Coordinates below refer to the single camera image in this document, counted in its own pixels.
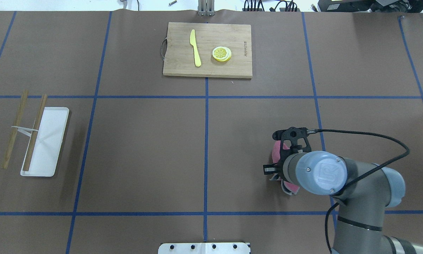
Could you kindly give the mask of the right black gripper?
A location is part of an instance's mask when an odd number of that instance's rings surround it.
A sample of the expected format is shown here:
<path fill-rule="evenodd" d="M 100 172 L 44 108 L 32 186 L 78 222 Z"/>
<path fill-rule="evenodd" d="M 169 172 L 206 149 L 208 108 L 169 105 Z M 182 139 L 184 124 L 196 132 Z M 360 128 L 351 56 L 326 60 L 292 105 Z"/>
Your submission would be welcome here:
<path fill-rule="evenodd" d="M 291 161 L 291 152 L 286 152 L 286 156 L 281 158 L 280 152 L 272 152 L 271 157 L 274 164 L 265 164 L 263 165 L 263 174 L 264 175 L 274 175 L 277 174 L 284 181 L 289 181 L 289 162 Z"/>

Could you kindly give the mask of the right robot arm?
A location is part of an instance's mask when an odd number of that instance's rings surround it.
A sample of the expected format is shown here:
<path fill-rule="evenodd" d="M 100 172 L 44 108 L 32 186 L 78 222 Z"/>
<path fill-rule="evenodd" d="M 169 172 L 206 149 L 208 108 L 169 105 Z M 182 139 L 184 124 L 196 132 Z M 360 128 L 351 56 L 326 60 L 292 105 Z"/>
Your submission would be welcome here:
<path fill-rule="evenodd" d="M 376 164 L 338 157 L 325 151 L 290 155 L 283 165 L 263 166 L 310 193 L 330 195 L 338 206 L 332 254 L 417 254 L 410 241 L 383 234 L 385 209 L 401 203 L 405 181 L 395 169 L 383 167 L 344 186 Z"/>

